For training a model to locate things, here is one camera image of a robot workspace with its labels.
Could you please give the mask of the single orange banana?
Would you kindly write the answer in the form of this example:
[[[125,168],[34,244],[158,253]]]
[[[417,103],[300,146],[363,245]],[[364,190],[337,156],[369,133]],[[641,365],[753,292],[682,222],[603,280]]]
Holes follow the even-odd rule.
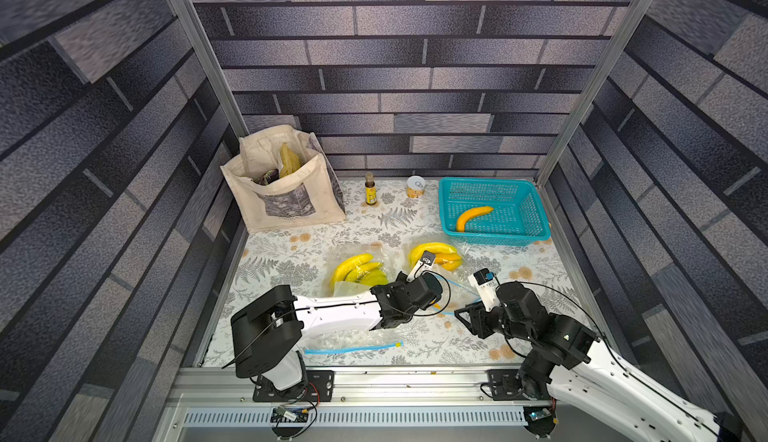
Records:
[[[456,231],[464,233],[466,231],[467,224],[479,217],[483,217],[491,214],[494,211],[493,207],[483,206],[474,207],[463,212],[456,221]]]

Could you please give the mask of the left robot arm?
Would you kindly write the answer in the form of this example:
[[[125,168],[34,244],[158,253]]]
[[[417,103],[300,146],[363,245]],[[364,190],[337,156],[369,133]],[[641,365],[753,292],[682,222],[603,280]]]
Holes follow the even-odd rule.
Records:
[[[439,302],[450,286],[445,277],[426,271],[398,278],[345,297],[298,296],[279,285],[236,312],[230,319],[234,356],[225,364],[241,379],[263,377],[274,389],[289,392],[307,383],[306,365],[296,348],[304,338],[344,331],[395,329]]]

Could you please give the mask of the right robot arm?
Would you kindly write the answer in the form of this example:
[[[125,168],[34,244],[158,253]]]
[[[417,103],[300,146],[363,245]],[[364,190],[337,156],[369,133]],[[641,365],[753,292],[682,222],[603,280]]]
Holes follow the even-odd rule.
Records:
[[[565,402],[635,441],[738,441],[741,421],[685,400],[624,360],[576,319],[550,313],[520,282],[477,284],[479,301],[455,311],[473,335],[520,339],[531,349],[505,392]]]

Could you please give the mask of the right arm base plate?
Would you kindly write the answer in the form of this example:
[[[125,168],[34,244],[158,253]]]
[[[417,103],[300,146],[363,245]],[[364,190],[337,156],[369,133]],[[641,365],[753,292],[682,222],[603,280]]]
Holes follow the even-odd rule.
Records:
[[[525,400],[517,369],[490,369],[487,381],[480,383],[481,393],[493,401]]]

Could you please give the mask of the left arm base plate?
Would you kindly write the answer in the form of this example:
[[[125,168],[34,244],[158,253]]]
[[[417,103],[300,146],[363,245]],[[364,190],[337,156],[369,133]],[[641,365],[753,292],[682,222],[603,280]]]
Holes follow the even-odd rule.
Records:
[[[332,370],[309,370],[298,384],[278,390],[274,384],[259,375],[254,382],[254,402],[330,402],[334,391],[335,372]]]

